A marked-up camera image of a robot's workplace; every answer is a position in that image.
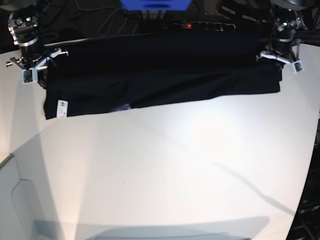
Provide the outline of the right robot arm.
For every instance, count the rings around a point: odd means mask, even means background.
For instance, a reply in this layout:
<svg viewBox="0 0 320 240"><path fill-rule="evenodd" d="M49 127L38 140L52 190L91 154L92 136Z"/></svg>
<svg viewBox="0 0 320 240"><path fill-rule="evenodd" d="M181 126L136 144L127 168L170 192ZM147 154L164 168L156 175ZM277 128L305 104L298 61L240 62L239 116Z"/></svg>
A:
<svg viewBox="0 0 320 240"><path fill-rule="evenodd" d="M21 57L10 58L6 66L16 66L23 77L38 77L38 71L44 69L59 55L68 54L61 48L49 51L43 44L40 29L41 18L50 5L49 0L2 0L0 8L10 12L7 21L8 31L14 45L19 47Z"/></svg>

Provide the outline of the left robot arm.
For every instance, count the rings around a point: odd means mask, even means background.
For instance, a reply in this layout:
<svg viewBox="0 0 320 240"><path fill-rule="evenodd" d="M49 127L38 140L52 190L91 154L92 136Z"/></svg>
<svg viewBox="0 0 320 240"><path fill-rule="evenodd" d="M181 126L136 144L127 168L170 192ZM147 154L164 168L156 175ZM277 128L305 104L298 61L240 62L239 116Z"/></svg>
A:
<svg viewBox="0 0 320 240"><path fill-rule="evenodd" d="M301 72L304 69L299 56L302 40L296 38L295 34L306 26L302 11L319 6L318 0L272 0L271 33L265 50L261 51L256 59L277 61L281 68L289 65L295 74Z"/></svg>

